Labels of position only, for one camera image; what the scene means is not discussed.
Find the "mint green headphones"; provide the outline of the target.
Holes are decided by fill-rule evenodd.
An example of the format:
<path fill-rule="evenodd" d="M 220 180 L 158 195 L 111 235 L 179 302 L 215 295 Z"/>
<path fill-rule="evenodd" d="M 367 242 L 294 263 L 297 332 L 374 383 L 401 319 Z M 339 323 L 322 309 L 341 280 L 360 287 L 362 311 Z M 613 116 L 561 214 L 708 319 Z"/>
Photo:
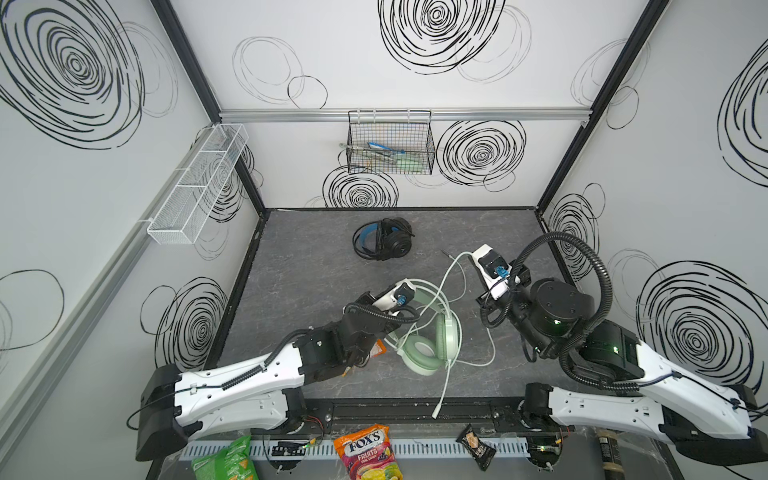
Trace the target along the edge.
<path fill-rule="evenodd" d="M 434 284 L 421 279 L 408 279 L 415 286 L 417 315 L 427 314 L 423 325 L 414 323 L 401 336 L 390 334 L 388 340 L 404 364 L 414 373 L 428 377 L 445 371 L 442 391 L 431 417 L 437 419 L 445 401 L 453 366 L 462 345 L 461 324 L 451 308 L 451 301 Z"/>

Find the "black gaming headphones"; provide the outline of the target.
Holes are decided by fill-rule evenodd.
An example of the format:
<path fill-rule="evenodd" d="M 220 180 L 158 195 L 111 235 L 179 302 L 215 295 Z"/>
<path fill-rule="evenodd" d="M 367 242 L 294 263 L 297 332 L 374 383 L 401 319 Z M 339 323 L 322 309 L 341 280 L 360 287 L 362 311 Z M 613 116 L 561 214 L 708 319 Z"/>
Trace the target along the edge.
<path fill-rule="evenodd" d="M 352 246 L 362 259 L 386 261 L 405 257 L 414 237 L 411 224 L 404 218 L 384 218 L 361 225 L 353 234 Z"/>

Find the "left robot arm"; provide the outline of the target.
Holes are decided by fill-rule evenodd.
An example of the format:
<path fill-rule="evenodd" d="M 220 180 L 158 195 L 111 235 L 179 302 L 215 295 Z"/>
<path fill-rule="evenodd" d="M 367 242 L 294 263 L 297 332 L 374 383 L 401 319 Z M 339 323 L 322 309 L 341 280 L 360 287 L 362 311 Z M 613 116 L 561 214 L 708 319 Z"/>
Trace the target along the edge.
<path fill-rule="evenodd" d="M 294 427 L 301 388 L 364 365 L 378 341 L 418 320 L 414 297 L 401 282 L 347 304 L 338 321 L 290 332 L 266 355 L 211 370 L 156 368 L 134 414 L 136 461 L 162 459 L 214 433 Z"/>

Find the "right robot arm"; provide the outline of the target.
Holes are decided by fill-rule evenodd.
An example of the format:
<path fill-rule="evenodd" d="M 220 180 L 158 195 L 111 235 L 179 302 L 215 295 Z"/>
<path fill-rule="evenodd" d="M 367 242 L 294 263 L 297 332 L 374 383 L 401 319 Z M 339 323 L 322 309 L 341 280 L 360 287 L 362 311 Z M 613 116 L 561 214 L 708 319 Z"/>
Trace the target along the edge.
<path fill-rule="evenodd" d="M 533 282 L 525 261 L 539 247 L 575 248 L 597 276 L 594 298 L 555 279 Z M 628 329 L 608 320 L 613 288 L 606 265 L 578 237 L 545 233 L 507 262 L 487 244 L 471 254 L 486 291 L 478 298 L 489 329 L 509 322 L 532 360 L 558 362 L 575 392 L 542 382 L 527 384 L 517 407 L 530 430 L 592 426 L 671 444 L 695 461 L 732 467 L 767 459 L 767 435 L 753 425 L 754 397 L 742 387 L 717 386 L 664 358 Z"/>

